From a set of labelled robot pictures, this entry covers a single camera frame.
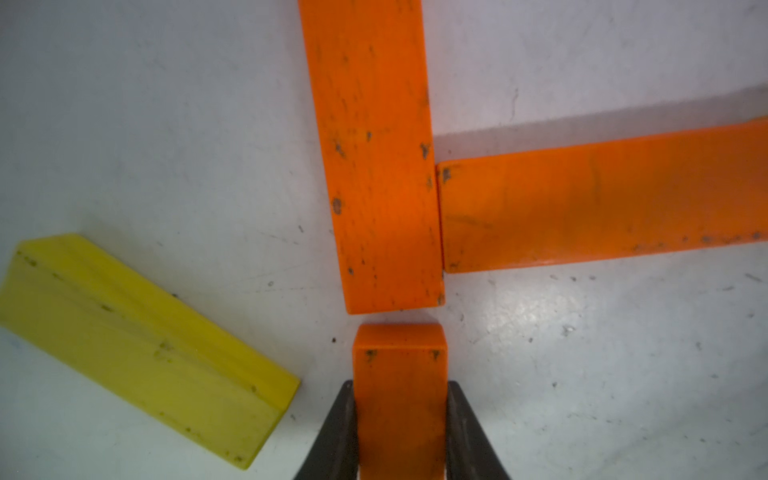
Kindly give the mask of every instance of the orange wooden block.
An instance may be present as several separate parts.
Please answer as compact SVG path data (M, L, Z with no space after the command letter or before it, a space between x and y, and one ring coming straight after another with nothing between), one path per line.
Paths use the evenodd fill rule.
M361 480L442 479L448 396L442 327L362 325L353 369Z
M299 6L346 309L442 305L421 3Z
M438 166L445 270L765 240L768 121Z

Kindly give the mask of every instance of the wooden block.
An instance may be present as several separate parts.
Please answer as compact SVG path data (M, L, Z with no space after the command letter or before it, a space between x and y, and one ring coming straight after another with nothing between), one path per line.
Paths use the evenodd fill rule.
M450 273L768 236L768 121L447 161L438 176Z
M421 4L299 6L346 309L442 305Z
M362 325L353 347L361 480L438 480L445 468L442 327Z
M239 468L299 380L78 235L22 242L0 325Z

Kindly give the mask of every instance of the white table surface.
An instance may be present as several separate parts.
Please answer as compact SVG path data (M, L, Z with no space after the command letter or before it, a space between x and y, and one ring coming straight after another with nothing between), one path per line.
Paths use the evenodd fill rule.
M768 114L766 0L423 8L438 161ZM81 232L303 379L241 472L0 329L0 478L292 478L357 326L434 320L515 480L768 478L768 244L348 316L331 229L294 0L0 2L2 271Z

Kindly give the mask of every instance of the yellow wooden block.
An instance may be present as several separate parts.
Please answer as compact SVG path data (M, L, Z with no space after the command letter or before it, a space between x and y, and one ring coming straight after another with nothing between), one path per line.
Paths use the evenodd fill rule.
M75 234L22 242L0 325L240 468L299 380Z

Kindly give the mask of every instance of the dark speck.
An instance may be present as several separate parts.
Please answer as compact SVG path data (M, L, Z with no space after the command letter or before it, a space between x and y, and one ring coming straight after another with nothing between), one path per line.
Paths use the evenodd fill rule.
M341 158L346 158L346 155L344 154L344 150L342 150L339 142L335 142L335 144L336 144L336 151L339 152L339 155L341 155Z
M420 144L419 146L422 148L422 158L426 160L429 156L429 144Z

